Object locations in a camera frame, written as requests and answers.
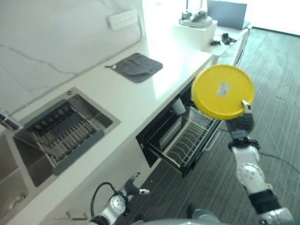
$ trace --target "drain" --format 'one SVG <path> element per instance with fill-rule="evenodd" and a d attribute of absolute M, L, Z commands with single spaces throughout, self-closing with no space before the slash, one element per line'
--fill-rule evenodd
<path fill-rule="evenodd" d="M 4 208 L 4 215 L 7 215 L 11 210 L 17 207 L 25 198 L 25 194 L 19 194 L 9 199 Z"/>

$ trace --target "sink basin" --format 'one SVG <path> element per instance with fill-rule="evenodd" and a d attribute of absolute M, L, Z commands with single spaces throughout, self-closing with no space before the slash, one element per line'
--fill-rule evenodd
<path fill-rule="evenodd" d="M 52 175 L 52 165 L 29 132 L 22 130 L 13 139 L 33 184 L 38 187 Z"/>
<path fill-rule="evenodd" d="M 0 220 L 28 196 L 6 137 L 0 137 Z"/>
<path fill-rule="evenodd" d="M 72 88 L 20 123 L 25 124 L 22 130 L 5 131 L 0 136 L 0 225 L 22 210 L 120 121 Z M 53 155 L 54 151 L 62 154 Z"/>

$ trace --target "label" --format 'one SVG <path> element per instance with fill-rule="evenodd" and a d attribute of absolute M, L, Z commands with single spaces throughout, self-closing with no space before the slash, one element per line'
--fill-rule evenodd
<path fill-rule="evenodd" d="M 227 83 L 220 83 L 220 87 L 217 90 L 217 94 L 219 96 L 226 97 L 227 94 L 228 94 L 228 92 L 229 92 L 229 89 L 230 89 L 229 84 L 227 84 Z"/>

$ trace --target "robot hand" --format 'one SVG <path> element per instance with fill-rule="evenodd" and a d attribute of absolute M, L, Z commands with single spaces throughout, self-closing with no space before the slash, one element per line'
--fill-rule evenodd
<path fill-rule="evenodd" d="M 244 114 L 238 118 L 235 118 L 233 120 L 227 120 L 226 125 L 228 128 L 228 131 L 230 134 L 233 132 L 247 132 L 250 134 L 250 132 L 254 128 L 254 118 L 251 111 L 251 105 L 246 102 L 245 100 L 242 101 L 242 104 L 244 106 Z"/>
<path fill-rule="evenodd" d="M 127 182 L 124 184 L 124 186 L 120 189 L 120 191 L 123 193 L 124 196 L 129 196 L 129 195 L 147 195 L 150 193 L 149 190 L 147 189 L 140 189 L 137 188 L 133 182 L 135 179 L 140 175 L 139 172 L 134 174 Z"/>
<path fill-rule="evenodd" d="M 139 172 L 135 173 L 125 182 L 119 191 L 115 191 L 115 194 L 109 199 L 105 208 L 96 215 L 88 225 L 114 224 L 121 214 L 126 216 L 130 212 L 128 207 L 128 196 L 149 194 L 149 190 L 140 189 L 133 184 L 139 175 Z"/>

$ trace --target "dish rack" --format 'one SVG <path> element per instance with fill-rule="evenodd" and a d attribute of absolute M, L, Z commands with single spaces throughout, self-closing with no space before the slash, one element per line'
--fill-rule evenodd
<path fill-rule="evenodd" d="M 166 131 L 164 128 L 168 123 L 171 126 Z M 195 157 L 199 147 L 204 147 L 211 130 L 217 125 L 217 120 L 191 106 L 183 115 L 170 117 L 149 139 L 148 144 L 177 168 L 184 168 Z"/>
<path fill-rule="evenodd" d="M 31 126 L 37 144 L 53 167 L 88 140 L 96 128 L 65 102 Z"/>

